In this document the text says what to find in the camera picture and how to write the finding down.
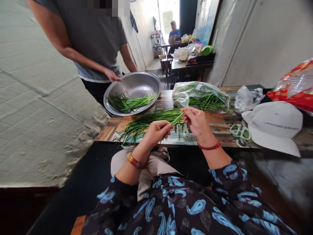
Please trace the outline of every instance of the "black paisley blouse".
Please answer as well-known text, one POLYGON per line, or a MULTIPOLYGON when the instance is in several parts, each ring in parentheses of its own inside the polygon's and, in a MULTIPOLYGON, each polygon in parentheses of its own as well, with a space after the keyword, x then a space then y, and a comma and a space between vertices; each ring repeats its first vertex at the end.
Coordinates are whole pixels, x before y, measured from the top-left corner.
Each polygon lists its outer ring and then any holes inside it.
POLYGON ((82 234, 296 234, 262 201, 243 167, 233 161, 209 172, 212 191, 177 173, 157 175, 140 202, 138 185, 113 177, 82 234))

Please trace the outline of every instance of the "hand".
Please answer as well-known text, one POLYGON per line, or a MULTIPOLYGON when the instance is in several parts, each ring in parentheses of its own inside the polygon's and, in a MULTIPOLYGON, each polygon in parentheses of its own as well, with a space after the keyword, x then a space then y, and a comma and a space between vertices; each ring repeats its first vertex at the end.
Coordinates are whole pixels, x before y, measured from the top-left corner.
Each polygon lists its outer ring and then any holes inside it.
POLYGON ((171 134, 172 128, 174 127, 168 121, 154 121, 150 124, 140 144, 151 151, 158 142, 171 134))
POLYGON ((196 108, 183 108, 182 112, 184 112, 184 122, 189 124, 200 145, 206 143, 210 145, 216 141, 203 111, 196 108))
POLYGON ((116 74, 112 70, 109 70, 107 68, 105 68, 104 74, 107 75, 107 77, 110 79, 111 82, 114 82, 114 81, 121 82, 122 81, 120 78, 118 78, 116 76, 116 74))

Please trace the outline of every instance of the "woman's left hand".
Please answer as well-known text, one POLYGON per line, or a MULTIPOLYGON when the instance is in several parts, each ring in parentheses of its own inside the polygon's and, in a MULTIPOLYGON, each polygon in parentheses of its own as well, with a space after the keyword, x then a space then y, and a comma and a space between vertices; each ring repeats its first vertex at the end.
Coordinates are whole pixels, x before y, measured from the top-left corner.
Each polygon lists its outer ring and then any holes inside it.
POLYGON ((158 142, 171 134, 172 128, 174 127, 168 121, 154 121, 150 124, 140 143, 151 150, 158 142))

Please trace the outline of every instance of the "scissors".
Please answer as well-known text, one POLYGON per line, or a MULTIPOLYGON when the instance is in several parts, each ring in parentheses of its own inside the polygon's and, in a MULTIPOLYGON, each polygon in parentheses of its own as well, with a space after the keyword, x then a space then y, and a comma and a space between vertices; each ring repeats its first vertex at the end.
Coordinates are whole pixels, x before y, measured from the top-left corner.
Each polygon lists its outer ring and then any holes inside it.
POLYGON ((242 120, 241 124, 233 124, 231 126, 231 128, 229 129, 229 132, 232 135, 237 135, 239 136, 240 139, 243 140, 251 140, 251 132, 250 130, 246 127, 246 122, 244 120, 242 120), (248 133, 248 138, 244 137, 244 133, 247 132, 248 133))

